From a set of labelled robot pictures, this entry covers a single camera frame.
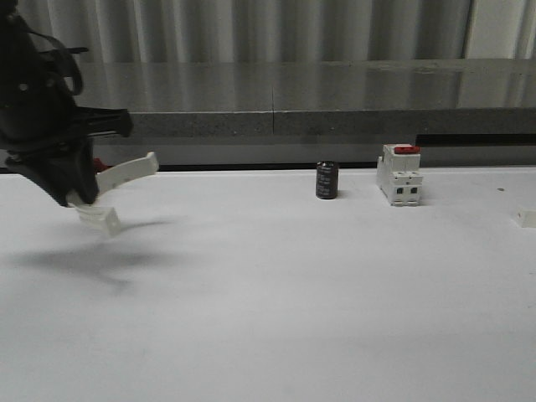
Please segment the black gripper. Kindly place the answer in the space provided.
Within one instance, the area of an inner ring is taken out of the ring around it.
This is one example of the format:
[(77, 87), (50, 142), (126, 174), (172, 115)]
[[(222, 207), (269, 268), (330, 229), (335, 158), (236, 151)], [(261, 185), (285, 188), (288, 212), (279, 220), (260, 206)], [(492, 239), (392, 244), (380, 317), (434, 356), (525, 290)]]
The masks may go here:
[(99, 193), (93, 141), (86, 139), (128, 137), (133, 128), (126, 109), (76, 105), (84, 82), (74, 56), (87, 51), (36, 32), (16, 1), (1, 2), (1, 148), (12, 154), (6, 165), (61, 206), (72, 191), (86, 204)]

